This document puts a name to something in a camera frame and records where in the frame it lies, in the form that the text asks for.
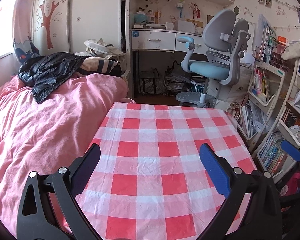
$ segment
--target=desk drawer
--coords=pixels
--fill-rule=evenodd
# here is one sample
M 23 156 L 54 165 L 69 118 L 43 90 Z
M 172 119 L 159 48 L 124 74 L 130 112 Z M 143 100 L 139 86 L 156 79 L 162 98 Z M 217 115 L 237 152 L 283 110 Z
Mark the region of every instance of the desk drawer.
M 176 46 L 176 34 L 159 31 L 133 31 L 132 49 L 154 49 L 174 51 Z
M 208 47 L 204 44 L 202 37 L 195 36 L 195 35 L 181 34 L 181 33 L 177 33 L 177 35 L 176 35 L 176 51 L 188 52 L 188 50 L 186 49 L 185 43 L 181 43 L 181 42 L 177 41 L 177 38 L 182 37 L 182 36 L 186 36 L 186 37 L 190 37 L 190 38 L 194 39 L 194 43 L 196 44 L 194 53 L 206 54 Z

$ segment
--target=label sticker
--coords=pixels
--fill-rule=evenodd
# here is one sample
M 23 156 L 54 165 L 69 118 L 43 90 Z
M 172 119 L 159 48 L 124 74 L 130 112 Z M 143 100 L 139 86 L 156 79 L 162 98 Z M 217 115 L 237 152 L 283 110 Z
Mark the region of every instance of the label sticker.
M 139 32 L 133 31 L 132 32 L 132 37 L 134 37 L 134 38 L 139 37 Z

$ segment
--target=red checkered tablecloth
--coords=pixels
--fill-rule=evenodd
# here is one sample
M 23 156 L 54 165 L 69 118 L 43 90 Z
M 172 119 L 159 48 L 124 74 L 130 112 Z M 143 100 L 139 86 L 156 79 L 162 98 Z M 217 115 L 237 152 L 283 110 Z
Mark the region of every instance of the red checkered tablecloth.
M 76 199 L 104 239 L 196 239 L 224 201 L 199 159 L 203 143 L 231 166 L 255 169 L 217 109 L 114 103 L 92 143 L 101 159 Z M 246 194 L 229 232 L 248 201 Z

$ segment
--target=desk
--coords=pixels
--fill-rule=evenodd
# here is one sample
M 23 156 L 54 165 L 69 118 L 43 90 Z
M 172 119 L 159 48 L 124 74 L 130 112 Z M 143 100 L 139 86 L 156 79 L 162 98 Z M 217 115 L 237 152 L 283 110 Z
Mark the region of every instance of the desk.
M 188 52 L 184 43 L 177 41 L 181 36 L 187 36 L 194 39 L 196 54 L 205 55 L 208 47 L 204 44 L 202 35 L 195 33 L 185 33 L 170 30 L 158 29 L 132 29 L 131 41 L 132 50 L 156 50 L 156 51 L 183 51 Z

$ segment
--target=floor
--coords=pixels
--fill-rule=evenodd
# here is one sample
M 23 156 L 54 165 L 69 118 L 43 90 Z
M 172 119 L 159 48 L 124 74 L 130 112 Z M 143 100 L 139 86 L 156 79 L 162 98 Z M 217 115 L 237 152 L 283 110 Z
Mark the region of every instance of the floor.
M 178 106 L 179 101 L 175 97 L 166 97 L 164 95 L 138 95 L 135 99 L 138 104 Z

